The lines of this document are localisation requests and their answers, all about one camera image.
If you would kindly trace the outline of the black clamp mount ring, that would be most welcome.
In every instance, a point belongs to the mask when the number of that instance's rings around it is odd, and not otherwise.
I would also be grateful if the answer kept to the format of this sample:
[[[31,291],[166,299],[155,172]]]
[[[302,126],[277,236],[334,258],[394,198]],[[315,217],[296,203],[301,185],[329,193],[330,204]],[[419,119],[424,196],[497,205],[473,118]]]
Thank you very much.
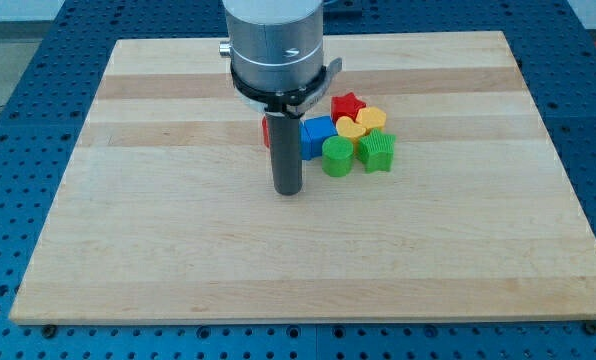
[[[279,113],[301,117],[326,94],[334,77],[341,72],[343,59],[338,57],[322,66],[307,85],[290,91],[267,92],[246,84],[230,65],[232,83],[242,101],[259,113]]]

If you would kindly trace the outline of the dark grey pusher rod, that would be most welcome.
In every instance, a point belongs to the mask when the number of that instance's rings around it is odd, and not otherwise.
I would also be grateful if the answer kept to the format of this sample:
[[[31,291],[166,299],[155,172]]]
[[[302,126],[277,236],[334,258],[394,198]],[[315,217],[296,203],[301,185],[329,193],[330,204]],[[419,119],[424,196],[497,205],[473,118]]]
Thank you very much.
[[[301,121],[282,113],[267,113],[274,188],[285,196],[302,189]]]

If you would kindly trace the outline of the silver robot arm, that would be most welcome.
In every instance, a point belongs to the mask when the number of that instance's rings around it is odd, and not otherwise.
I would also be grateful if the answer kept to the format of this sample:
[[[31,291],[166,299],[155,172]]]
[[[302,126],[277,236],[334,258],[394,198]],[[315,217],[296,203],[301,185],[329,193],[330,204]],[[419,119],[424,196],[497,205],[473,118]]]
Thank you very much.
[[[219,53],[230,60],[233,85],[267,119],[274,188],[302,189],[301,117],[342,70],[324,62],[322,0],[223,0],[228,39]]]

